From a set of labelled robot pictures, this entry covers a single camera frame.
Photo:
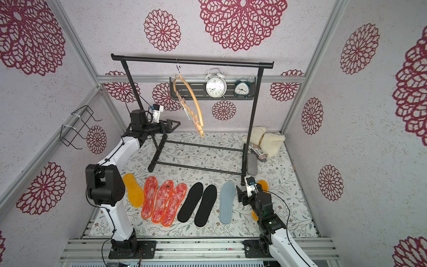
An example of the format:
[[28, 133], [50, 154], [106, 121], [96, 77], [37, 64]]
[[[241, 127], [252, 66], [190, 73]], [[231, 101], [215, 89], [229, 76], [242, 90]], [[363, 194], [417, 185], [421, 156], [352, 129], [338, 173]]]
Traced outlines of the white grey insole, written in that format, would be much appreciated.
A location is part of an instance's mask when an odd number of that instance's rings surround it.
[[222, 224], [228, 225], [232, 221], [232, 210], [236, 188], [233, 182], [226, 182], [220, 191], [220, 213], [219, 220]]

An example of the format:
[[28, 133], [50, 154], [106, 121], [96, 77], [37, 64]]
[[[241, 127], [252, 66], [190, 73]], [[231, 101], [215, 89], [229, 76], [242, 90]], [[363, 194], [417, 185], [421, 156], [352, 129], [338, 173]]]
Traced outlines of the yellow trimmed white insole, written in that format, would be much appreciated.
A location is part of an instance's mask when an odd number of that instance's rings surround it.
[[[261, 186], [262, 191], [268, 191], [269, 190], [269, 184], [268, 184], [267, 181], [265, 181], [265, 180], [259, 180], [257, 183]], [[254, 210], [252, 210], [251, 215], [252, 215], [252, 218], [255, 221], [259, 220], [259, 217], [257, 216], [257, 214], [256, 214], [256, 212]]]

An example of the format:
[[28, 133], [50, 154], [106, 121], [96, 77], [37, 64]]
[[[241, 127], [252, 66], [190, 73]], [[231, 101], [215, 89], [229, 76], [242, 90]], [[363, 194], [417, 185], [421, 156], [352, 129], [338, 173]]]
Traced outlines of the black shoe insole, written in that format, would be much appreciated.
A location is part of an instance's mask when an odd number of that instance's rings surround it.
[[217, 199], [217, 188], [215, 185], [209, 185], [201, 199], [201, 203], [199, 206], [199, 209], [195, 215], [195, 225], [197, 227], [204, 227], [209, 219], [209, 216], [211, 214], [212, 208], [216, 202]]
[[197, 204], [199, 203], [203, 194], [203, 184], [201, 182], [195, 183], [189, 190], [184, 204], [182, 205], [177, 219], [181, 223], [187, 222], [192, 216]]

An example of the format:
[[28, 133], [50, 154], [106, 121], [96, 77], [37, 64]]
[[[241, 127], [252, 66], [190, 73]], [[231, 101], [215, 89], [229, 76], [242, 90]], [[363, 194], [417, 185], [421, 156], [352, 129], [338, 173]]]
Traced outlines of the red orange insole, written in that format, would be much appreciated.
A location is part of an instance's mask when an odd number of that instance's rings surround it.
[[148, 177], [143, 189], [145, 200], [141, 210], [141, 218], [148, 219], [152, 215], [157, 189], [157, 179], [154, 176]]

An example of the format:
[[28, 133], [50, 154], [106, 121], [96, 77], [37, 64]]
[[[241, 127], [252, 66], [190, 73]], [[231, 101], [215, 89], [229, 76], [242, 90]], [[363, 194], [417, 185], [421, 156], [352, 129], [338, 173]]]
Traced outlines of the orange trimmed white insole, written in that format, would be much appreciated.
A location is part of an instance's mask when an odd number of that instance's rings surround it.
[[185, 183], [178, 184], [178, 186], [173, 190], [161, 221], [162, 226], [170, 227], [172, 225], [173, 221], [175, 220], [177, 210], [185, 198], [186, 193], [187, 185]]

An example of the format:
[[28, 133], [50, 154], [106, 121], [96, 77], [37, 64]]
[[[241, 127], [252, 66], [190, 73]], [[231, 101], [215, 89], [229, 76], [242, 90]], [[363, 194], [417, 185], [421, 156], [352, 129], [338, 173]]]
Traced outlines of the yellow shoe insole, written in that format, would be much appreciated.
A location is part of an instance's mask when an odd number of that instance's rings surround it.
[[135, 208], [142, 207], [145, 201], [145, 194], [142, 187], [137, 183], [135, 176], [133, 174], [125, 174], [122, 180], [126, 187], [130, 204]]

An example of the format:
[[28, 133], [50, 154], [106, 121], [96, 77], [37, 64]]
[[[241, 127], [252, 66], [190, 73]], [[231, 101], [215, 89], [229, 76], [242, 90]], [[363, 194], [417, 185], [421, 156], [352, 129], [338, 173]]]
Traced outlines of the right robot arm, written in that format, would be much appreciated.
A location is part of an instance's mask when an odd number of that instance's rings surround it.
[[301, 249], [284, 223], [274, 212], [271, 193], [261, 188], [250, 193], [237, 189], [238, 201], [250, 205], [258, 217], [260, 228], [259, 250], [271, 256], [282, 267], [315, 267], [309, 256]]

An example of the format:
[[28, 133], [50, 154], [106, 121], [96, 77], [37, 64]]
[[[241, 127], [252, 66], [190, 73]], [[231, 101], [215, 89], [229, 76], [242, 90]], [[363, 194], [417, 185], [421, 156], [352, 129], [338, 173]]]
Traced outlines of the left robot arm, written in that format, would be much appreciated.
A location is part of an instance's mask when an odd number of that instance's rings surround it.
[[[151, 137], [155, 143], [156, 153], [149, 165], [149, 171], [153, 171], [156, 161], [159, 159], [167, 140], [167, 135], [172, 133], [180, 125], [180, 121], [160, 120], [149, 122], [145, 110], [134, 110], [130, 114], [131, 123], [121, 136], [119, 144], [97, 164], [89, 164], [86, 167], [86, 197], [93, 200], [94, 204], [104, 208], [107, 213], [107, 221], [112, 228], [111, 238], [112, 252], [121, 257], [133, 257], [139, 252], [136, 232], [130, 224], [124, 204], [125, 184], [120, 170], [127, 160]], [[162, 134], [159, 144], [155, 135]]]

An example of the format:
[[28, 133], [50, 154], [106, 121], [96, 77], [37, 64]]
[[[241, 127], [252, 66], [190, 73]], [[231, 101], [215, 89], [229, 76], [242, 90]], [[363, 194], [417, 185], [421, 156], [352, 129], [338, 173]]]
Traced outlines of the grey insole on floor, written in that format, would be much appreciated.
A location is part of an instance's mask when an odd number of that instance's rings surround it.
[[249, 176], [258, 174], [258, 158], [255, 154], [249, 153], [247, 156], [246, 173]]

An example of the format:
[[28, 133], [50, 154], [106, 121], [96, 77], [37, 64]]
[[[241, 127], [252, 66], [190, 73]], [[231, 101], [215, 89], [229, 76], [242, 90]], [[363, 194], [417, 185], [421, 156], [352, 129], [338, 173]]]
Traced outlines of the striped small box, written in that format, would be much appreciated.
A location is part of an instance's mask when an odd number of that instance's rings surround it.
[[256, 144], [250, 145], [250, 152], [256, 156], [256, 158], [261, 162], [267, 162], [267, 154], [264, 153], [261, 148]]

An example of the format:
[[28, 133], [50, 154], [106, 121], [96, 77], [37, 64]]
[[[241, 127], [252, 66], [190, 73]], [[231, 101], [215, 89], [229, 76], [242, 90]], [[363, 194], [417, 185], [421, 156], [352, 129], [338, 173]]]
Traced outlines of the white alarm clock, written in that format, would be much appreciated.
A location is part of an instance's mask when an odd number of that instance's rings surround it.
[[219, 68], [211, 68], [205, 76], [206, 92], [210, 97], [224, 97], [227, 90], [226, 76]]

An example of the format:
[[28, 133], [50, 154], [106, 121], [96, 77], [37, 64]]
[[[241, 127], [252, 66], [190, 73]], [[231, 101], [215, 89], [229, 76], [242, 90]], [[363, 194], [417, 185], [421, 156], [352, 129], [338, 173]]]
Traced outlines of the dark green alarm clock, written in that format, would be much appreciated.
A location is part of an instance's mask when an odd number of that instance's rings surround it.
[[235, 97], [248, 97], [250, 94], [250, 82], [247, 79], [240, 79], [235, 82]]

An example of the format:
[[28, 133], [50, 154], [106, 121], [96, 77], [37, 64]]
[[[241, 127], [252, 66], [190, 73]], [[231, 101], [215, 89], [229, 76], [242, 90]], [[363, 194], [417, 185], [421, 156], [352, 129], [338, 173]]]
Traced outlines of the black wall shelf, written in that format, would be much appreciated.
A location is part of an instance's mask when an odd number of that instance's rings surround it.
[[200, 81], [189, 80], [187, 83], [197, 100], [252, 100], [255, 94], [256, 78], [215, 77]]

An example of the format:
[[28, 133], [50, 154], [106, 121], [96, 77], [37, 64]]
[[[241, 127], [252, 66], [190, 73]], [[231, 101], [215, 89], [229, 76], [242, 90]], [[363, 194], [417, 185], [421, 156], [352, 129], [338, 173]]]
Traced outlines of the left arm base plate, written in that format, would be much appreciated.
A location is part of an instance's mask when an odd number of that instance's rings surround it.
[[156, 241], [115, 241], [112, 240], [109, 259], [153, 259]]

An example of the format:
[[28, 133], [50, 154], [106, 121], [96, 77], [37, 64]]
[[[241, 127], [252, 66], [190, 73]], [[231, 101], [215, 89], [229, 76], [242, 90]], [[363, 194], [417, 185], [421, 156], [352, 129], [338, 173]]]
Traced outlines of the aluminium front rail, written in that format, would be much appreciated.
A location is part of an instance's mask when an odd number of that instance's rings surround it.
[[[246, 258], [245, 238], [160, 238], [140, 239], [156, 241], [153, 259], [144, 261], [276, 261], [274, 258]], [[106, 239], [71, 239], [60, 256], [59, 263], [116, 263], [134, 264], [139, 259], [109, 259], [112, 245]]]

